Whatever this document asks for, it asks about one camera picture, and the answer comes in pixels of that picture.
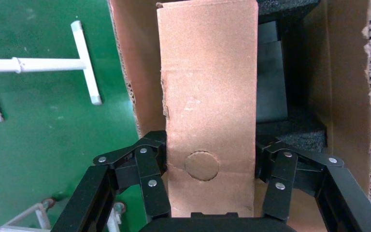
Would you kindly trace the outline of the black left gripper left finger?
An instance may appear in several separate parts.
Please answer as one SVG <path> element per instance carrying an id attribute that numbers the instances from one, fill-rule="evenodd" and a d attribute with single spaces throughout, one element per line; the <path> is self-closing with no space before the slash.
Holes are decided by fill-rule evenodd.
<path id="1" fill-rule="evenodd" d="M 52 231 L 103 231 L 117 195 L 134 185 L 141 188 L 147 222 L 169 218 L 171 206 L 162 180 L 166 142 L 164 130 L 151 131 L 131 146 L 96 156 Z"/>

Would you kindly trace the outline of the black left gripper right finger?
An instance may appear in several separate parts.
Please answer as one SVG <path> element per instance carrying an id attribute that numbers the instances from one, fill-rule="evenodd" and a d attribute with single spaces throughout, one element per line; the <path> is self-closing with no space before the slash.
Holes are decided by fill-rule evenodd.
<path id="1" fill-rule="evenodd" d="M 257 137 L 255 178 L 268 185 L 262 218 L 286 223 L 298 189 L 315 199 L 327 231 L 371 232 L 371 203 L 339 157 Z"/>

